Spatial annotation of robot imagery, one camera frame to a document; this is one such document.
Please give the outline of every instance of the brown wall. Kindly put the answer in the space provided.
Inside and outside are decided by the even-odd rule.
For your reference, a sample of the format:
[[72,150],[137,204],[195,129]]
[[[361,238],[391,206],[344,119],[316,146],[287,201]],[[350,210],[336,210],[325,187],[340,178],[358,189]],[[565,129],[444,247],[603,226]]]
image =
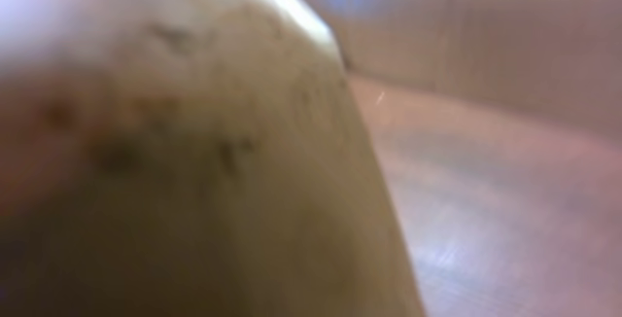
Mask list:
[[308,0],[355,69],[622,140],[622,0]]

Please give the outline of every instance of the white speck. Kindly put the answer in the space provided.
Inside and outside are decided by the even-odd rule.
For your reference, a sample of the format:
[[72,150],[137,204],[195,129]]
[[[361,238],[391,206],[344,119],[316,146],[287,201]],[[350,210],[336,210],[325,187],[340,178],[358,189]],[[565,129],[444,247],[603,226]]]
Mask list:
[[385,92],[383,91],[382,93],[380,93],[380,96],[378,96],[378,99],[376,99],[376,105],[379,105],[384,98],[385,98]]

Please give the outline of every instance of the potato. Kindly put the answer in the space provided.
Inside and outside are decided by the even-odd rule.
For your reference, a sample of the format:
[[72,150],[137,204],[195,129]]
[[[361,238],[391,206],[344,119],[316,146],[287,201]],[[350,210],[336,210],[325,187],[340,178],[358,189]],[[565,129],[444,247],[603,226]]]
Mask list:
[[0,18],[0,315],[422,316],[302,2],[2,0]]

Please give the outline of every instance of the shiny floor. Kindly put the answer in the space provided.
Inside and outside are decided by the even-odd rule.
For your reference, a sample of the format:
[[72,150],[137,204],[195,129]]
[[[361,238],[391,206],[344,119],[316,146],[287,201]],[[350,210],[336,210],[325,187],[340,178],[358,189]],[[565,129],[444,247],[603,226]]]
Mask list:
[[352,77],[429,317],[622,316],[622,148]]

